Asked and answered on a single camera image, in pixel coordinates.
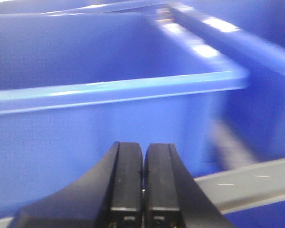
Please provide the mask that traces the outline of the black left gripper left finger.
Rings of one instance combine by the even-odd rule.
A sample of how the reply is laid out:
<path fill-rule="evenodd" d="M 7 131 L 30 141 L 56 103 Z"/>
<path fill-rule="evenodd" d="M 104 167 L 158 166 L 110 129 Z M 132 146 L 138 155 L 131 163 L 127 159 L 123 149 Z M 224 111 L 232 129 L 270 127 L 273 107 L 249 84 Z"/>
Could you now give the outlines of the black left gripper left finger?
<path fill-rule="evenodd" d="M 143 157 L 139 144 L 114 142 L 83 176 L 26 205 L 13 228 L 139 228 Z"/>

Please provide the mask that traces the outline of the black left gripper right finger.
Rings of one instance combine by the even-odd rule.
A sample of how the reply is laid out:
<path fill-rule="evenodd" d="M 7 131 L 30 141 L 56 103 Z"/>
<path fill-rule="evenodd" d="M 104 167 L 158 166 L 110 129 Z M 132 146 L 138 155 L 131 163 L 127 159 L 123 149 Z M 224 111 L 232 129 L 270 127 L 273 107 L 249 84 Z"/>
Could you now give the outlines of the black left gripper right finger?
<path fill-rule="evenodd" d="M 151 143 L 145 157 L 147 228 L 232 228 L 194 181 L 174 144 Z"/>

